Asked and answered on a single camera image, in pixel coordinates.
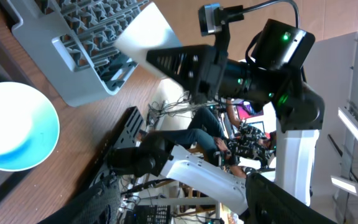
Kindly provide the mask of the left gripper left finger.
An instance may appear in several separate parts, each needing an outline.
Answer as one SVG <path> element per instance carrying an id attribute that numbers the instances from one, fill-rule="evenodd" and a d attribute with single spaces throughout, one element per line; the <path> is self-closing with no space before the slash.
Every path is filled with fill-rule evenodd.
<path id="1" fill-rule="evenodd" d="M 104 179 L 39 224 L 116 223 L 120 203 L 119 179 Z"/>

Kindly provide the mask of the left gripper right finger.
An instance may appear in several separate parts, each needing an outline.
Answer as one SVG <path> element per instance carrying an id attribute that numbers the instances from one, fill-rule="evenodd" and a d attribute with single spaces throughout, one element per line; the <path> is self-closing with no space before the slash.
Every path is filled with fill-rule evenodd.
<path id="1" fill-rule="evenodd" d="M 244 223 L 335 224 L 258 173 L 246 180 Z"/>

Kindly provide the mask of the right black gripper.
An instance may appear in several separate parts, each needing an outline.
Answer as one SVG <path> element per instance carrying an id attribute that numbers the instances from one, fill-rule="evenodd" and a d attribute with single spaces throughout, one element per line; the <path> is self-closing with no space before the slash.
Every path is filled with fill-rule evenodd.
<path id="1" fill-rule="evenodd" d="M 226 69 L 231 35 L 229 25 L 215 34 L 214 45 L 191 45 L 152 49 L 146 61 L 191 93 L 195 104 L 212 100 L 219 90 Z"/>

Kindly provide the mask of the white paper cup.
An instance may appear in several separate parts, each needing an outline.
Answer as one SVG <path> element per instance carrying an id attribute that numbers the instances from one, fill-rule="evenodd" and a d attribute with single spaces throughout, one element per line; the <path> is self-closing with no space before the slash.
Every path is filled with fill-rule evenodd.
<path id="1" fill-rule="evenodd" d="M 147 52 L 180 46 L 181 42 L 154 2 L 149 3 L 114 42 L 121 53 L 159 79 L 167 76 L 146 61 Z"/>

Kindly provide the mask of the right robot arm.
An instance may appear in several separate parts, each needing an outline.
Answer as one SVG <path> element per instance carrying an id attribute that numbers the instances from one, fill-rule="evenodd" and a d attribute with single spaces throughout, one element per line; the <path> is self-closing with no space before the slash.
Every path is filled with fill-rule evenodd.
<path id="1" fill-rule="evenodd" d="M 248 101 L 256 110 L 273 105 L 277 117 L 275 178 L 254 173 L 236 177 L 204 164 L 165 131 L 150 133 L 140 146 L 113 149 L 109 166 L 124 174 L 162 175 L 196 188 L 236 214 L 266 210 L 271 215 L 310 207 L 314 151 L 323 125 L 324 101 L 301 77 L 314 35 L 270 19 L 246 51 L 245 62 L 229 60 L 227 25 L 214 45 L 152 47 L 144 67 L 188 90 L 197 102 L 216 96 Z"/>

